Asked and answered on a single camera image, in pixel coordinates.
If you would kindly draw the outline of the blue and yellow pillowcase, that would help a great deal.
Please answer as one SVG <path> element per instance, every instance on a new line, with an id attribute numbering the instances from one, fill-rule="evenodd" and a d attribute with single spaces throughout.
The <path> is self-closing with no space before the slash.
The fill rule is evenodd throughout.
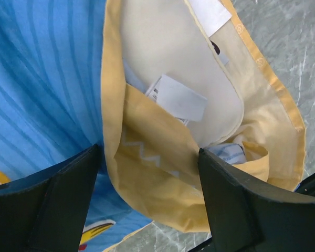
<path id="1" fill-rule="evenodd" d="M 103 251 L 157 221 L 208 232 L 200 149 L 270 185 L 303 177 L 305 125 L 231 1 L 188 1 L 244 103 L 236 132 L 200 146 L 207 99 L 123 58 L 123 1 L 0 1 L 0 185 L 93 145 L 99 169 L 78 251 Z"/>

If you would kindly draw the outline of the cream pillow with bear print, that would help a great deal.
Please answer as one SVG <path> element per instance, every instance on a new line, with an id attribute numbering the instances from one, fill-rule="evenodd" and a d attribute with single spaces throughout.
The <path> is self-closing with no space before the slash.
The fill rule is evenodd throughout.
<path id="1" fill-rule="evenodd" d="M 200 146 L 219 144 L 241 125 L 244 103 L 188 1 L 123 1 L 122 53 L 146 85 L 167 75 L 207 99 L 188 128 Z"/>

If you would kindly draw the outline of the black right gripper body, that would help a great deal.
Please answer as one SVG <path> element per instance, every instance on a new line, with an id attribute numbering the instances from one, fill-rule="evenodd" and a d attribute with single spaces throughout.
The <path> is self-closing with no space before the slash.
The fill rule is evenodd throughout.
<path id="1" fill-rule="evenodd" d="M 304 179 L 295 192 L 315 197 L 315 173 Z"/>

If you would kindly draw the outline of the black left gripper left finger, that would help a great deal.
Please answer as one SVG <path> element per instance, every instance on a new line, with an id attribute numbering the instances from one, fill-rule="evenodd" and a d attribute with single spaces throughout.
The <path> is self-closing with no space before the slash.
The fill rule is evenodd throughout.
<path id="1" fill-rule="evenodd" d="M 0 251 L 78 251 L 99 146 L 0 185 Z"/>

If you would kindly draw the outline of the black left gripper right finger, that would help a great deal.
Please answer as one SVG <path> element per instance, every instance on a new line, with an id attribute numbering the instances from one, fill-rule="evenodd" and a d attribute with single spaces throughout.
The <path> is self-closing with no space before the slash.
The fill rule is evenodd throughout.
<path id="1" fill-rule="evenodd" d="M 315 197 L 270 185 L 200 149 L 211 238 L 198 251 L 315 251 Z"/>

